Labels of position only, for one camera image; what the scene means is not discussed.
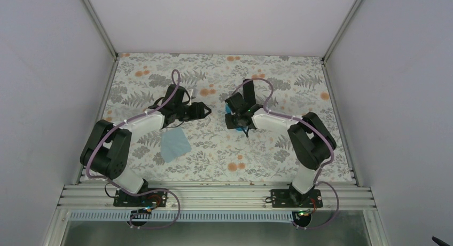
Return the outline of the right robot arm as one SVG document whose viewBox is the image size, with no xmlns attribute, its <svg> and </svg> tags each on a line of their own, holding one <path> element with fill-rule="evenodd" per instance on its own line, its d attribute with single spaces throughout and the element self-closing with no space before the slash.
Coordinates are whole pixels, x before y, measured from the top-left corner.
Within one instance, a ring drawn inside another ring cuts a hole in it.
<svg viewBox="0 0 453 246">
<path fill-rule="evenodd" d="M 289 199 L 295 207 L 310 200 L 311 191 L 321 169 L 333 162 L 337 143 L 324 123 L 313 112 L 290 116 L 273 112 L 258 104 L 249 104 L 240 93 L 225 100 L 230 112 L 225 114 L 228 129 L 266 130 L 287 134 L 299 161 L 299 169 L 290 184 Z"/>
</svg>

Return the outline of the black glasses pouch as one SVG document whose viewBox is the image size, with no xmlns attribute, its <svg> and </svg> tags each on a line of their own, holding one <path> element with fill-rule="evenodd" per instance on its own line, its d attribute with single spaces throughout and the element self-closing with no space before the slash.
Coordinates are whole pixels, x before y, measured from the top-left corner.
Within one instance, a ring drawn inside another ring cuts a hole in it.
<svg viewBox="0 0 453 246">
<path fill-rule="evenodd" d="M 254 88 L 254 81 L 244 80 L 243 87 L 243 97 L 244 101 L 247 103 L 248 108 L 251 108 L 256 104 L 256 96 L 255 96 L 255 88 Z"/>
</svg>

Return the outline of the light blue cloth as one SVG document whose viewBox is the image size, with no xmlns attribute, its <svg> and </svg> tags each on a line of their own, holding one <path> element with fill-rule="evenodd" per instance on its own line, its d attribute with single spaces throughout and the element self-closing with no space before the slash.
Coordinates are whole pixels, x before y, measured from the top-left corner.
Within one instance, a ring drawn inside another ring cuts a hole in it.
<svg viewBox="0 0 453 246">
<path fill-rule="evenodd" d="M 183 129 L 172 128 L 162 134 L 161 157 L 165 163 L 169 163 L 192 150 Z"/>
</svg>

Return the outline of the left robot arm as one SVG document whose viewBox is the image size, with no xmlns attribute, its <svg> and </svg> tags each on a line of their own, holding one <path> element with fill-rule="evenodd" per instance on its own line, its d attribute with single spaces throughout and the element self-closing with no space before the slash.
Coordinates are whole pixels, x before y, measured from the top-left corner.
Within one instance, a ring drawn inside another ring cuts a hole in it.
<svg viewBox="0 0 453 246">
<path fill-rule="evenodd" d="M 115 124 L 107 120 L 95 123 L 80 156 L 87 171 L 98 173 L 98 178 L 127 191 L 127 198 L 136 206 L 149 198 L 147 181 L 128 166 L 132 142 L 153 131 L 159 131 L 175 121 L 182 123 L 206 118 L 212 110 L 203 102 L 193 102 L 188 90 L 172 84 L 164 97 L 143 113 Z"/>
</svg>

